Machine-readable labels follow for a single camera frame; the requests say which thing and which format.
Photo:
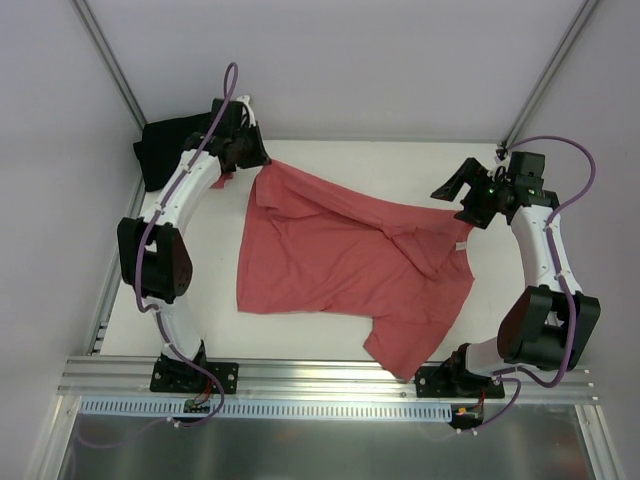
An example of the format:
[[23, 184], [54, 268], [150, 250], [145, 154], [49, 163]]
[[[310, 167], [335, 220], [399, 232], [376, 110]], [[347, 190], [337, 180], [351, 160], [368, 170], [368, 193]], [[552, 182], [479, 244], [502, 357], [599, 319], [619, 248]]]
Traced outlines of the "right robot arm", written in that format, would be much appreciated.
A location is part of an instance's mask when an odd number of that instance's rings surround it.
[[505, 374], [522, 372], [553, 388], [578, 363], [601, 313], [570, 268], [561, 236], [563, 204], [544, 187], [544, 155], [502, 152], [489, 170], [467, 158], [432, 198], [451, 202], [469, 188], [456, 219], [485, 229], [498, 214], [516, 238], [525, 289], [503, 318], [496, 337], [465, 343], [436, 373], [466, 397]]

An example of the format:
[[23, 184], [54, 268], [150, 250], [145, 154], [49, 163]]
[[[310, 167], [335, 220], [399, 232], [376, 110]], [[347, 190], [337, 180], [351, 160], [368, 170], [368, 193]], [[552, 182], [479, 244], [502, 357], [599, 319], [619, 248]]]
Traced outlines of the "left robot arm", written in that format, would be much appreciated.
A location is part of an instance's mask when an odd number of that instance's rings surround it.
[[193, 263], [183, 238], [206, 191], [239, 169], [263, 167], [266, 153], [248, 95], [216, 99], [203, 119], [175, 146], [174, 167], [156, 200], [117, 226], [121, 277], [140, 312], [152, 315], [162, 340], [150, 388], [198, 393], [213, 383], [206, 347], [196, 330], [186, 292]]

